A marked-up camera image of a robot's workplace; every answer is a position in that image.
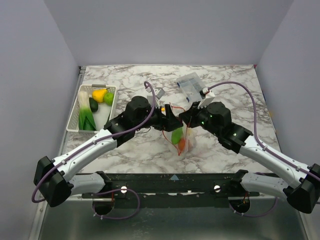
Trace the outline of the yellow toy pear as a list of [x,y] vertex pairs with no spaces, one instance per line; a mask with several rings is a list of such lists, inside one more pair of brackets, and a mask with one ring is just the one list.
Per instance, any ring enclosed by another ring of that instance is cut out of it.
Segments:
[[106,88],[101,88],[101,89],[94,90],[91,93],[91,96],[97,103],[103,103],[104,96],[107,92],[108,92],[108,90]]

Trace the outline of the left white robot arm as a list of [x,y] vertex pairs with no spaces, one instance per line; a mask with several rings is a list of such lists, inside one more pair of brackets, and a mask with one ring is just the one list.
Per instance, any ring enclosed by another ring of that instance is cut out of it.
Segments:
[[92,138],[72,151],[49,159],[42,157],[36,165],[33,183],[50,207],[62,204],[72,195],[94,193],[104,198],[111,185],[102,172],[78,176],[78,172],[101,155],[131,140],[137,130],[152,127],[172,132],[183,123],[165,104],[165,111],[149,103],[143,96],[135,96],[124,112],[109,120]]

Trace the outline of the clear bag with orange zipper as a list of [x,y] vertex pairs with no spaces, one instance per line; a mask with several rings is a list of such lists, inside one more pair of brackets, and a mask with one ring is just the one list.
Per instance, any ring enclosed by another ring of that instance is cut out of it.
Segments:
[[163,130],[162,136],[174,156],[184,157],[196,147],[196,133],[182,121],[182,127],[170,132]]

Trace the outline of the green toy leaf vegetable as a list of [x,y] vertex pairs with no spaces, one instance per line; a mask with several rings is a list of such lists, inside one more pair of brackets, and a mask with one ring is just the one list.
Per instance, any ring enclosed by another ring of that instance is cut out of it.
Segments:
[[177,145],[184,138],[183,128],[177,128],[171,133],[171,143]]

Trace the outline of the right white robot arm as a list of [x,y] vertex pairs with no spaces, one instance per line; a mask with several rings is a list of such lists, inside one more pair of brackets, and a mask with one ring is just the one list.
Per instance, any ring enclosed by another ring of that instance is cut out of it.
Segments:
[[222,102],[212,102],[198,108],[195,102],[179,117],[190,128],[202,127],[217,137],[226,149],[248,157],[278,177],[245,173],[230,183],[230,191],[241,196],[245,192],[260,192],[284,198],[296,210],[310,214],[320,198],[320,166],[311,166],[278,152],[245,127],[232,122],[231,111]]

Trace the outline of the green toy lime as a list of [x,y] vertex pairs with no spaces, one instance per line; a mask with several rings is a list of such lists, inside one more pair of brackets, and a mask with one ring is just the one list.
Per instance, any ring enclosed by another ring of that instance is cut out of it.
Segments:
[[113,92],[107,92],[103,96],[103,102],[106,103],[108,106],[112,106],[114,102],[115,94]]

